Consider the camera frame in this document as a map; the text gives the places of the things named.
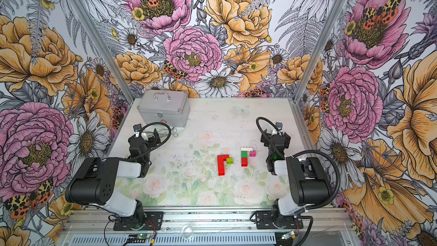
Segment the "dark green lego brick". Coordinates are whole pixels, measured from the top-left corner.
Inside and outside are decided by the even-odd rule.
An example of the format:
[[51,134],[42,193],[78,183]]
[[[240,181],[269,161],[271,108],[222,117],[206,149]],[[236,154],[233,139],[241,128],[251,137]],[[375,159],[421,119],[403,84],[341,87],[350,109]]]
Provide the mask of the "dark green lego brick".
[[241,152],[241,157],[242,157],[242,158],[247,158],[247,157],[248,157],[248,151],[243,150],[243,151]]

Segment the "long red lego brick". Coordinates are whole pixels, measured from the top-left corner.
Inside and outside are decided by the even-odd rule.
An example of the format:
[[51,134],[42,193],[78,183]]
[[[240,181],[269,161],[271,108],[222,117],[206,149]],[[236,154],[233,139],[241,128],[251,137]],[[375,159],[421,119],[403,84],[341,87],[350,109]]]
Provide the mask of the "long red lego brick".
[[226,161],[227,159],[229,158],[229,155],[219,155],[219,156],[217,156],[217,159],[219,160],[219,161]]

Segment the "red square lego brick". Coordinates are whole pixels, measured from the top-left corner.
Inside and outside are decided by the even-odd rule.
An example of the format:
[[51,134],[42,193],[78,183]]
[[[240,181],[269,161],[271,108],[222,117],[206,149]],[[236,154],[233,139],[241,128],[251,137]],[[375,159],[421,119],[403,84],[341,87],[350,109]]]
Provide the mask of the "red square lego brick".
[[224,176],[225,175],[225,169],[224,168],[219,168],[218,169],[218,175],[219,176]]

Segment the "small red lego brick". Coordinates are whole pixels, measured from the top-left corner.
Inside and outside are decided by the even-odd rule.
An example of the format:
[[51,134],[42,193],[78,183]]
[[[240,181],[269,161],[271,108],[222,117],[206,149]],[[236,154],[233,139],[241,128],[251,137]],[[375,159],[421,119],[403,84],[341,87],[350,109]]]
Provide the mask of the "small red lego brick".
[[220,159],[217,162],[217,166],[218,166],[219,169],[224,169],[225,168],[224,161],[222,159]]

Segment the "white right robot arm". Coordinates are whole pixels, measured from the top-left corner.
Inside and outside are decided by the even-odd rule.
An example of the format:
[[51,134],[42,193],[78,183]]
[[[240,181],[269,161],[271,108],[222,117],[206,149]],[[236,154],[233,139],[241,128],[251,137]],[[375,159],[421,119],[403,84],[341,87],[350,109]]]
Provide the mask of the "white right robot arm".
[[299,159],[308,153],[326,155],[317,150],[304,150],[286,157],[285,149],[289,147],[291,137],[284,133],[261,132],[261,142],[268,148],[267,170],[276,176],[288,180],[290,192],[274,201],[270,212],[256,212],[256,224],[259,230],[271,228],[302,228],[299,216],[312,209],[329,204],[338,194],[324,172],[317,157]]

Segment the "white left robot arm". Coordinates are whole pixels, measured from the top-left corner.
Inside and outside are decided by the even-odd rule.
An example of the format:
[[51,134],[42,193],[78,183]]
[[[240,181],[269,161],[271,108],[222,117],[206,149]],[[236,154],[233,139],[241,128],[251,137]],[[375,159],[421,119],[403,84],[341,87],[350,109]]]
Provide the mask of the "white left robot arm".
[[100,207],[113,214],[126,228],[152,227],[141,201],[115,189],[117,178],[144,178],[150,168],[150,151],[160,143],[157,131],[135,132],[129,139],[128,158],[87,158],[70,184],[65,198],[69,203]]

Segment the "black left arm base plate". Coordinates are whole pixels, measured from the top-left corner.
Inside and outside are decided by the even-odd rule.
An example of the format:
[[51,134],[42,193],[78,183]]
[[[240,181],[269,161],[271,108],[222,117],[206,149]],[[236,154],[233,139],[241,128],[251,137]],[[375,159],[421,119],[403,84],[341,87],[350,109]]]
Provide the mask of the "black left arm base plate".
[[131,217],[121,217],[117,219],[114,231],[159,231],[163,223],[164,213],[160,211],[144,212],[144,216],[139,218],[135,215]]

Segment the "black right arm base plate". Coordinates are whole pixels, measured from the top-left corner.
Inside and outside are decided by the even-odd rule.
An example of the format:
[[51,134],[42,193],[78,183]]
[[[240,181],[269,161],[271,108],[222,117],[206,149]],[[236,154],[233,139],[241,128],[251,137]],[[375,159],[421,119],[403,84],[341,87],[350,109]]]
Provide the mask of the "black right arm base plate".
[[275,211],[255,211],[250,221],[256,224],[258,230],[302,229],[303,222],[294,216],[283,216]]

